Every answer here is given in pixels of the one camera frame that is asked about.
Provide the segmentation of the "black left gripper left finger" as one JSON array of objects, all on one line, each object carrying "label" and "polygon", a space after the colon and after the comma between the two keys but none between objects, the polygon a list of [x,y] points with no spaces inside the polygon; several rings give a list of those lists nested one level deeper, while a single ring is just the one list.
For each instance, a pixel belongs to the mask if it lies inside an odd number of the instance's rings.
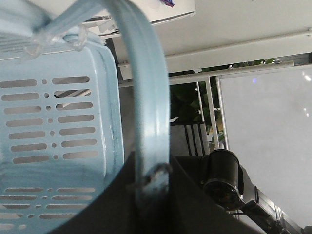
[{"label": "black left gripper left finger", "polygon": [[135,153],[131,152],[108,188],[52,234],[137,234]]}]

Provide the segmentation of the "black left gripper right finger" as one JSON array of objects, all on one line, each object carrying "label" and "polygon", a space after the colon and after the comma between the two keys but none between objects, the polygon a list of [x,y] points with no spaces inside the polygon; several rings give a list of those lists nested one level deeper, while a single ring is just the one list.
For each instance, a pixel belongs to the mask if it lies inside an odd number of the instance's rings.
[{"label": "black left gripper right finger", "polygon": [[176,157],[171,156],[167,234],[258,234],[218,207],[192,181]]}]

